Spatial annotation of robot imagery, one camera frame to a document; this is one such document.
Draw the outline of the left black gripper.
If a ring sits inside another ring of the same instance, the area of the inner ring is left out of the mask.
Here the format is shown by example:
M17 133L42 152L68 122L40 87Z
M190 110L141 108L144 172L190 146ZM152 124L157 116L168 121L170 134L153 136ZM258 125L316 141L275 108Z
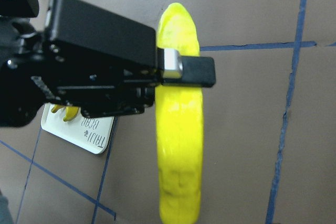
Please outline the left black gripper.
M29 124L41 106L79 107L86 118L141 114L155 83L113 56L46 43L24 18L1 17L1 126Z

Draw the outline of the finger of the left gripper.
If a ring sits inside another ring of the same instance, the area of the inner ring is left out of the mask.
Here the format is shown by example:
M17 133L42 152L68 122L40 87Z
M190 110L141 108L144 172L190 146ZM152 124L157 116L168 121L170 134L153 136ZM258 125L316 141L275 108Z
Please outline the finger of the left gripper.
M187 9L172 3L157 29L82 0L50 0L45 45L83 74L114 86L210 88L214 59L200 55L196 26Z

